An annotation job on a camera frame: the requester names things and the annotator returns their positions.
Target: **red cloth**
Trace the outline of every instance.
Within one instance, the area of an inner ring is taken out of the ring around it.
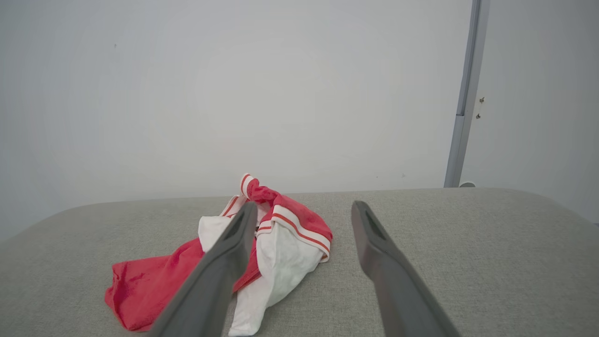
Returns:
[[[259,207],[267,204],[264,206],[267,214],[259,224],[258,235],[269,233],[273,221],[280,222],[298,240],[321,249],[324,254],[321,262],[329,259],[332,233],[318,214],[277,191],[260,186],[249,174],[241,180],[241,194],[229,201],[221,216],[234,216],[247,201],[254,201]],[[199,239],[194,239],[172,255],[117,263],[113,266],[113,285],[106,290],[104,301],[127,330],[148,331],[203,256]],[[235,283],[233,292],[260,276],[254,238],[246,272]]]
[[[106,290],[104,301],[127,330],[148,331],[203,256],[196,238],[172,255],[117,263],[113,266],[113,285]],[[233,292],[258,277],[254,239],[246,272],[235,283]]]

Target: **striped trim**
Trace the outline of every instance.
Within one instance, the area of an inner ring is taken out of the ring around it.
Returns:
[[[271,220],[266,220],[266,221],[260,222],[260,226],[258,226],[258,229],[256,230],[256,235],[272,232],[273,226],[274,226],[274,221],[271,221]]]
[[[328,261],[329,255],[331,254],[331,241],[317,232],[302,227],[300,219],[298,219],[298,217],[289,209],[281,205],[274,205],[273,217],[271,220],[286,227],[300,241],[320,249],[325,254],[320,262]]]
[[[247,186],[250,185],[250,181],[254,180],[255,178],[252,177],[249,173],[246,173],[243,178],[241,178],[241,194],[244,195],[246,198],[249,198],[247,196]]]
[[[237,214],[246,201],[247,199],[245,197],[239,195],[233,196],[220,215],[230,217]]]

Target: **red stripe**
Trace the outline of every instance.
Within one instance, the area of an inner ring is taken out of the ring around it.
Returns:
[[[235,204],[235,202],[237,201],[237,198],[239,198],[239,197],[235,196],[235,197],[233,198],[233,202],[231,203],[231,205],[229,206],[229,208],[227,208],[227,209],[226,209],[225,213],[223,213],[223,216],[226,216],[227,212],[229,212],[229,211],[231,210],[231,208],[233,208],[233,205],[234,205],[234,204]]]
[[[245,195],[245,196],[247,196],[247,193],[244,193],[244,192],[243,192],[243,183],[245,183],[245,182],[246,182],[246,179],[247,179],[247,177],[249,177],[249,176],[250,176],[249,174],[246,174],[246,175],[243,177],[243,179],[241,180],[241,194],[243,194],[243,195]]]
[[[276,216],[280,219],[282,219],[283,221],[285,221],[286,223],[288,223],[289,225],[291,225],[294,229],[295,232],[298,233],[299,236],[303,237],[306,240],[312,241],[314,243],[318,243],[319,245],[321,245],[323,248],[325,248],[325,250],[330,253],[329,249],[320,241],[312,239],[311,237],[307,237],[305,235],[303,235],[302,233],[300,233],[300,231],[298,231],[298,228],[291,222],[291,220],[285,218],[283,215],[279,214],[279,213],[273,213],[273,216]]]

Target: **gray upholstered surface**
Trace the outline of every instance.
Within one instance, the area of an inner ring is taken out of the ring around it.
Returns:
[[[599,331],[599,228],[547,198],[483,188],[290,196],[333,230],[331,260],[267,310],[259,336],[383,335],[353,247],[356,199],[370,204],[463,336]],[[227,201],[83,206],[3,243],[0,335],[134,335],[103,301],[111,264],[170,254]]]

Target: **garment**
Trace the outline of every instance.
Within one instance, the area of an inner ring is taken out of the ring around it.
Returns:
[[[236,214],[247,201],[258,204],[256,259],[261,276],[238,292],[230,337],[254,335],[266,308],[285,298],[319,263],[328,261],[332,241],[331,230],[318,214],[260,186],[249,174],[241,180],[241,195],[231,199],[220,217],[227,219]],[[215,218],[218,217],[200,220],[198,234],[202,244],[202,237],[218,238],[214,233],[206,234],[208,228],[217,227]],[[225,222],[220,225],[219,233],[226,228]]]
[[[113,266],[113,285],[104,300],[123,327],[147,331],[173,298],[232,217],[248,201],[258,204],[258,221],[250,260],[235,283],[237,307],[230,336],[255,334],[264,311],[291,292],[306,273],[329,259],[331,230],[316,213],[279,194],[249,174],[219,216],[203,216],[198,238],[172,255],[125,261]]]

